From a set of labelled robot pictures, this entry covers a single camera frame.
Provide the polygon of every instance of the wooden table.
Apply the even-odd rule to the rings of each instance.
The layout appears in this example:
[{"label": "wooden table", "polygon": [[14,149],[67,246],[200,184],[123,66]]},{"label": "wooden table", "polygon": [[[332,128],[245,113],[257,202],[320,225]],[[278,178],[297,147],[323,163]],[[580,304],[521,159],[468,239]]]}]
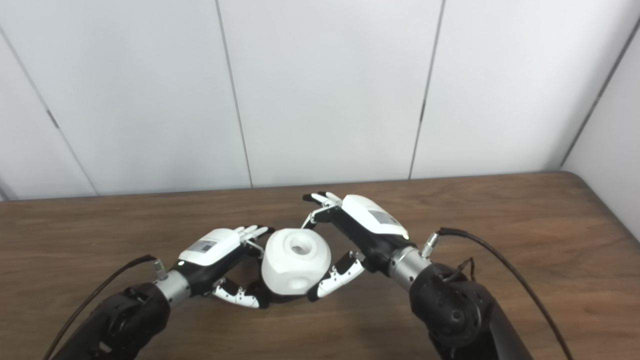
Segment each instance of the wooden table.
[{"label": "wooden table", "polygon": [[[482,236],[529,280],[576,359],[638,358],[640,246],[566,172],[0,203],[0,358],[39,359],[87,294],[130,259],[150,252],[171,265],[218,227],[298,227],[315,208],[301,195],[318,190],[370,197],[416,242],[440,226]],[[354,248],[331,225],[316,229],[334,259]],[[451,265],[469,256],[476,259],[478,281],[500,301],[533,356],[562,359],[540,312],[491,255],[457,238],[434,253]],[[248,284],[256,270],[247,261],[229,277]],[[150,265],[129,270],[99,299],[151,278]],[[369,273],[319,302],[298,300],[266,311],[191,299],[139,356],[301,357],[438,359],[406,292]]]}]

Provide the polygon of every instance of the white robotic hand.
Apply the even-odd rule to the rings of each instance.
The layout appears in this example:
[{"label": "white robotic hand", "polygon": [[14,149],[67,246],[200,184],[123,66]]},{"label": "white robotic hand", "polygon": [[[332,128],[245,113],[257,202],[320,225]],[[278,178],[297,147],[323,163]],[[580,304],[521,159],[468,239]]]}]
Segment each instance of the white robotic hand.
[{"label": "white robotic hand", "polygon": [[224,275],[245,256],[261,258],[264,249],[255,240],[274,229],[261,225],[236,229],[215,229],[185,251],[168,274],[159,272],[154,284],[166,295],[171,306],[196,295],[214,294],[223,300],[245,304],[244,291]]}]

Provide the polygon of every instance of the robotic hand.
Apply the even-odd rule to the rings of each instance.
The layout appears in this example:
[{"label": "robotic hand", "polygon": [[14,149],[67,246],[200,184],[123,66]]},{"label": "robotic hand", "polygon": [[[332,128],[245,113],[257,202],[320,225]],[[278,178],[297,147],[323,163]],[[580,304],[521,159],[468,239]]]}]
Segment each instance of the robotic hand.
[{"label": "robotic hand", "polygon": [[[426,325],[442,359],[532,360],[484,286],[475,279],[469,281],[460,266],[455,270],[431,261],[440,233],[432,234],[420,251],[394,217],[365,197],[347,195],[340,199],[329,192],[318,192],[304,195],[303,200],[322,206],[309,214],[304,228],[332,223],[359,248],[362,255],[355,258],[364,268],[391,277],[408,291],[412,312]],[[340,274],[337,266],[331,271],[331,276]],[[335,281],[324,282],[338,285]]]},{"label": "robotic hand", "polygon": [[183,251],[169,272],[156,260],[156,281],[131,286],[100,303],[53,359],[134,359],[166,327],[171,308],[197,295],[257,307],[255,297],[245,296],[223,276],[246,256],[262,257],[264,249],[255,240],[272,232],[259,225],[215,229]]}]

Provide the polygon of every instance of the white wall panel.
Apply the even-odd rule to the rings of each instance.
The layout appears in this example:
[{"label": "white wall panel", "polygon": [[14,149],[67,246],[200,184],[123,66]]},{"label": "white wall panel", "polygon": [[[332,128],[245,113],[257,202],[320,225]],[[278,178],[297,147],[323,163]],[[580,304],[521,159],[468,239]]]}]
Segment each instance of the white wall panel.
[{"label": "white wall panel", "polygon": [[0,0],[99,194],[249,186],[215,3]]},{"label": "white wall panel", "polygon": [[408,177],[439,0],[220,7],[255,185]]},{"label": "white wall panel", "polygon": [[640,35],[636,34],[563,170],[581,176],[640,239]]},{"label": "white wall panel", "polygon": [[10,200],[95,195],[2,36],[0,188]]},{"label": "white wall panel", "polygon": [[447,1],[412,177],[555,170],[635,0]]}]

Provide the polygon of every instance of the metal connector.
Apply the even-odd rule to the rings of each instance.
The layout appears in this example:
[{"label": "metal connector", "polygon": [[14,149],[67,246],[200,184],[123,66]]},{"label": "metal connector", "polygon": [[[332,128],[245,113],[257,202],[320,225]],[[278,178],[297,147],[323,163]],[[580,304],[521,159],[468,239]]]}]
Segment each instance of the metal connector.
[{"label": "metal connector", "polygon": [[431,252],[433,251],[433,248],[438,243],[439,237],[440,235],[438,235],[438,233],[433,233],[429,235],[427,242],[424,243],[424,247],[422,248],[422,251],[420,251],[420,256],[422,256],[424,259],[428,259],[431,256]]},{"label": "metal connector", "polygon": [[164,265],[162,264],[162,260],[160,259],[154,261],[154,270],[156,271],[156,277],[160,281],[164,281],[167,277],[169,277],[169,275],[167,275],[166,273]]}]

